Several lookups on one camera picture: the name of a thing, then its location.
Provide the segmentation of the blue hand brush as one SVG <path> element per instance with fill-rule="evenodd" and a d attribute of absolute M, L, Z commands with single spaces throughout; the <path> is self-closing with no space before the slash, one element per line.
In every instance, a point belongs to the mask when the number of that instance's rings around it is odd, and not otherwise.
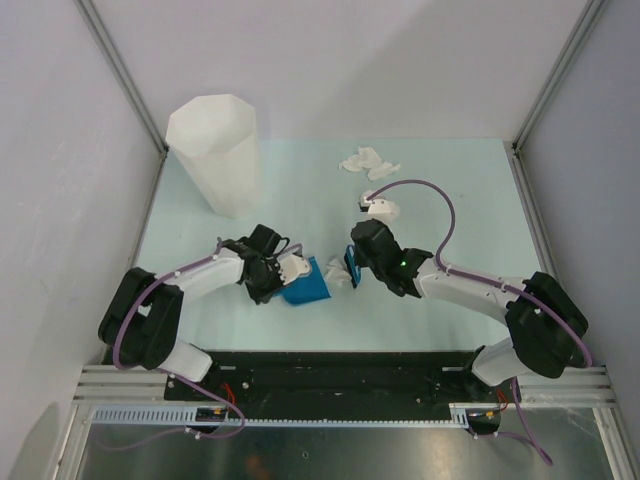
<path fill-rule="evenodd" d="M 361 282 L 361 267 L 357 265 L 355 258 L 355 248 L 353 245 L 348 245 L 345 249 L 344 262 L 346 270 L 351 278 L 351 285 L 356 289 Z"/>

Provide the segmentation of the blue plastic dustpan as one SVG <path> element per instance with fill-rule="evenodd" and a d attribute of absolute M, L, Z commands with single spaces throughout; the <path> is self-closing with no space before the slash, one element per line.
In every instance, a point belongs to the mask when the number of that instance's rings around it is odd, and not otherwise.
<path fill-rule="evenodd" d="M 312 256 L 308 261 L 311 267 L 310 274 L 298 278 L 284 288 L 280 294 L 284 301 L 289 305 L 301 306 L 326 300 L 331 297 L 316 258 Z"/>

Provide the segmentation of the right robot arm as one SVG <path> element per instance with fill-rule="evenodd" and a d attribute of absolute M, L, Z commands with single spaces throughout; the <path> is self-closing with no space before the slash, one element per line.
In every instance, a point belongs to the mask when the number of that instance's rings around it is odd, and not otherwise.
<path fill-rule="evenodd" d="M 354 265 L 399 297 L 442 300 L 483 314 L 509 337 L 480 347 L 461 376 L 463 393 L 484 401 L 503 381 L 526 373 L 557 379 L 567 367 L 588 368 L 592 357 L 582 341 L 588 321 L 559 285 L 543 272 L 529 279 L 485 277 L 446 265 L 438 253 L 401 248 L 379 220 L 351 230 Z"/>

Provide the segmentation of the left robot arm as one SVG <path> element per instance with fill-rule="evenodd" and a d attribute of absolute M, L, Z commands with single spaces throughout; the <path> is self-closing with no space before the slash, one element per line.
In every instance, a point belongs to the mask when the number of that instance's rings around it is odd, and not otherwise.
<path fill-rule="evenodd" d="M 250 235 L 219 240 L 209 255 L 169 273 L 128 270 L 98 329 L 113 365 L 162 370 L 185 378 L 197 398 L 214 397 L 221 376 L 211 369 L 211 355 L 179 338 L 184 307 L 231 285 L 244 285 L 258 304 L 268 302 L 284 287 L 277 247 L 288 244 L 288 238 L 259 224 Z"/>

